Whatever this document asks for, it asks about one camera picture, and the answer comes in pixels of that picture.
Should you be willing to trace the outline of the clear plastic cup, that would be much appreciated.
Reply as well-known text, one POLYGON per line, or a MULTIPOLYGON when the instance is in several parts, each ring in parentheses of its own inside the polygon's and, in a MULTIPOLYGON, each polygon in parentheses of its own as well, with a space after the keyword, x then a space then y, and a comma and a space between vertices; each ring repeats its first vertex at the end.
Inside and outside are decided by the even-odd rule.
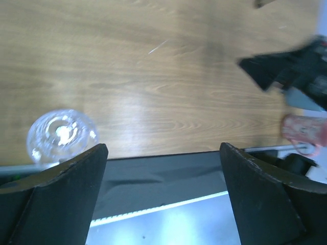
POLYGON ((92 120, 73 109, 50 111, 30 127, 26 149, 33 163, 61 163, 76 157, 99 142, 92 120))

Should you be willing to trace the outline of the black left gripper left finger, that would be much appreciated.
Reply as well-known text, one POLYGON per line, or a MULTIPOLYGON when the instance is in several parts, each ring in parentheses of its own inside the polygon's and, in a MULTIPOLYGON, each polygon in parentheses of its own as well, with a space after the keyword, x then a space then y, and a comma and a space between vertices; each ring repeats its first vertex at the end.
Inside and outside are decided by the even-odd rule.
POLYGON ((85 244, 108 149, 1 185, 1 244, 85 244))

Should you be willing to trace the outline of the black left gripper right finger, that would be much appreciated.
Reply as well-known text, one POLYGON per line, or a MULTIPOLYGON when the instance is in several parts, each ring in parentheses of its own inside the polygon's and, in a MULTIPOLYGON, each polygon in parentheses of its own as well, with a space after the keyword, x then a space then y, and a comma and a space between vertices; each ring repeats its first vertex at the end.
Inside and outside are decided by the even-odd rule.
POLYGON ((222 170, 242 244, 326 244, 326 185, 316 163, 220 146, 222 170))

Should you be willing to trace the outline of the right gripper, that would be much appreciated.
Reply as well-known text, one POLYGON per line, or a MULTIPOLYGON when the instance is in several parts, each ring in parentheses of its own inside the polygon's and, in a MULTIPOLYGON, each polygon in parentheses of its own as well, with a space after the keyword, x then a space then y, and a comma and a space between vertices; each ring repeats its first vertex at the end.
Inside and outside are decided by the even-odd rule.
POLYGON ((315 36, 299 49, 240 58, 237 65, 267 91, 299 89, 326 111, 326 36, 315 36))

